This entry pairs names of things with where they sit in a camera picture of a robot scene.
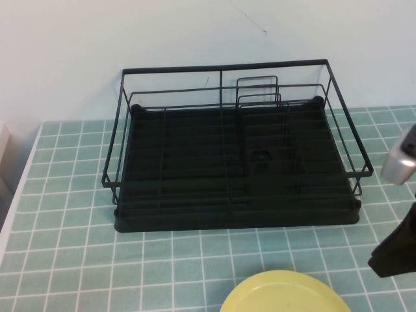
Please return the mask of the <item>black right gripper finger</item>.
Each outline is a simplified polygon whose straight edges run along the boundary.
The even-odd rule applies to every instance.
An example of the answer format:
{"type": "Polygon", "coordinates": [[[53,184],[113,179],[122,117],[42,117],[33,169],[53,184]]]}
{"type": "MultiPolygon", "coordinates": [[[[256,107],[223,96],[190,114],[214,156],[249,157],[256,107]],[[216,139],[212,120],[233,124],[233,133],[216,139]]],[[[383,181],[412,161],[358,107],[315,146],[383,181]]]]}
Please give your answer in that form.
{"type": "Polygon", "coordinates": [[[380,278],[415,272],[415,202],[395,230],[371,252],[367,264],[380,278]]]}

